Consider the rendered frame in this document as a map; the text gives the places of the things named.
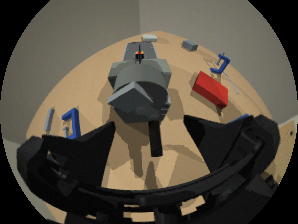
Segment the red rectangular block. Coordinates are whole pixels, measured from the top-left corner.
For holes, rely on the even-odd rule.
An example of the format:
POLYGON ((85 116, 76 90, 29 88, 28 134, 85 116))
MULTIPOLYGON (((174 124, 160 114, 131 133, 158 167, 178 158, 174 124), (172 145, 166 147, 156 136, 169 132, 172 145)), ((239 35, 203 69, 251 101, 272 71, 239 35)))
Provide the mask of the red rectangular block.
POLYGON ((227 105, 227 89, 222 84, 214 80, 213 77, 206 75, 205 72, 198 73, 196 83, 193 85, 193 91, 206 97, 210 103, 216 104, 218 108, 225 108, 227 105))

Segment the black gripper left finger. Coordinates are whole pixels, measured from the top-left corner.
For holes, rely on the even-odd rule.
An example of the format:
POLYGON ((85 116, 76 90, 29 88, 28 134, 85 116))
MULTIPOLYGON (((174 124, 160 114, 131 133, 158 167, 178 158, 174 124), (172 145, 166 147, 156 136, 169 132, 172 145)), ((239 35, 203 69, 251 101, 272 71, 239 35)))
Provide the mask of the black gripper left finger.
POLYGON ((114 139, 116 125, 109 121, 93 129, 84 136, 76 139, 67 139, 63 136, 41 135, 49 145, 49 152, 65 156, 74 165, 74 168, 84 176, 90 184, 101 186, 104 179, 105 165, 108 161, 110 145, 114 139))

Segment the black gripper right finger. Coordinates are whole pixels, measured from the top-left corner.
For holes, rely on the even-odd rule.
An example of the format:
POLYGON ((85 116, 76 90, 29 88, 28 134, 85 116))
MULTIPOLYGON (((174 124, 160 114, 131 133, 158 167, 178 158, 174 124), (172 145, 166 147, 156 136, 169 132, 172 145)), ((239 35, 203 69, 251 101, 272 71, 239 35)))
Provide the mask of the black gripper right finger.
POLYGON ((233 123, 222 124, 202 119, 202 117, 184 115, 186 131, 192 137, 210 173, 223 167, 223 160, 229 155, 239 132, 250 125, 251 120, 253 120, 253 115, 241 117, 233 123))

